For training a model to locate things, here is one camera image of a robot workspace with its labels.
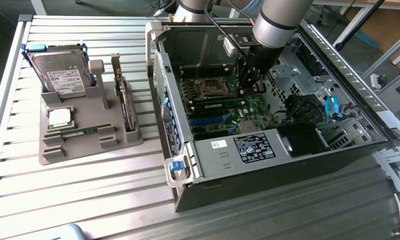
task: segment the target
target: white cable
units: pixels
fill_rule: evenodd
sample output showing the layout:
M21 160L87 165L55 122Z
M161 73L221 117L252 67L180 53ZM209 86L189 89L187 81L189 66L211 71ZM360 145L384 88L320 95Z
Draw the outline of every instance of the white cable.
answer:
M393 193L393 198L395 198L395 201L397 202L397 208L399 208L399 218L400 218L400 200L399 200L399 196L396 193Z
M9 22L16 26L16 23L10 20L10 18L8 18L5 15L4 15L4 13L0 11L0 14L1 14L1 16L6 19L6 20L9 20Z

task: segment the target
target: white label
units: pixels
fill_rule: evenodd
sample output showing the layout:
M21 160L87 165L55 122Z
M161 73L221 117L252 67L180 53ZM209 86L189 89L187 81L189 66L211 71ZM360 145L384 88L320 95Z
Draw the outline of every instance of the white label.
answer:
M84 134L85 133L83 131L80 131L80 132L75 132L75 133L63 135L61 137L65 139L65 138L71 138L71 137L80 136L80 135L84 135Z
M212 148L219 149L227 147L227 142L225 140L219 140L219 141L211 141Z
M204 106L204 108L205 108L205 109L209 109L209 108L219 108L220 106L223 106L223 104L207 105L207 106Z
M47 75L59 95L73 94L85 91L79 69L49 71Z

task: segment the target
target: barcode sticker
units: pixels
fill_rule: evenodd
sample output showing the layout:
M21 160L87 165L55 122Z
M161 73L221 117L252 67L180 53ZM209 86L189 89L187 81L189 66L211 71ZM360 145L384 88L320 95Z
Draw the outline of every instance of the barcode sticker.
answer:
M59 95L73 94L85 91L79 69L49 71L47 75Z

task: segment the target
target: label sticker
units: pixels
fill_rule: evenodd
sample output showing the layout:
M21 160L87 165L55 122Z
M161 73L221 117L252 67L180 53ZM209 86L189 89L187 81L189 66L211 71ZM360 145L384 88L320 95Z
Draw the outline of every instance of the label sticker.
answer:
M233 142L245 164L276 157L264 133L235 137Z
M47 75L59 95L73 94L85 91L79 69L49 71Z
M204 106L204 108L205 109L211 109L211 108L219 108L219 107L221 107L223 106L223 104L213 104L213 105L207 105L207 106Z
M84 134L85 133L83 131L80 131L80 132L65 134L61 137L65 139L65 138L71 138L71 137L80 136L80 135L84 135Z
M219 140L219 141L211 141L212 148L219 149L227 147L227 141L225 140Z

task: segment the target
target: blue pcie slot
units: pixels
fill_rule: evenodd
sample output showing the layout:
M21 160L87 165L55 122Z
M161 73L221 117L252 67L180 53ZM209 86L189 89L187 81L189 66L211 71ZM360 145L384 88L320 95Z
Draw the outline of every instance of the blue pcie slot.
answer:
M207 117L201 119L195 119L189 121L191 126L204 125L204 124L216 124L216 123L224 123L227 121L228 115L217 116L217 117Z

